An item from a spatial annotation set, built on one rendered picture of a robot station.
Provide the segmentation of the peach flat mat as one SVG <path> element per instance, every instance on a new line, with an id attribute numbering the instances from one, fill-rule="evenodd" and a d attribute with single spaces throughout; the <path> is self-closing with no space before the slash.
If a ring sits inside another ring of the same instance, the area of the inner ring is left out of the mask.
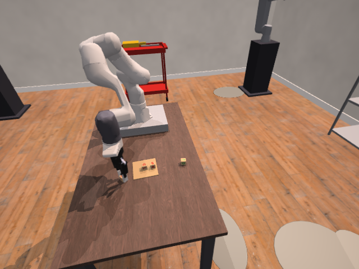
<path id="1" fill-rule="evenodd" d="M 156 168 L 154 168 L 154 169 L 150 168 L 150 162 L 152 162 L 152 161 L 155 162 Z M 147 166 L 148 166 L 147 170 L 142 170 L 142 166 L 141 166 L 142 163 L 147 163 Z M 158 169 L 157 169 L 157 164 L 156 164 L 155 158 L 148 159 L 148 160 L 142 160 L 142 161 L 136 161 L 136 162 L 133 162 L 132 165 L 133 165 L 134 180 L 158 175 Z"/>

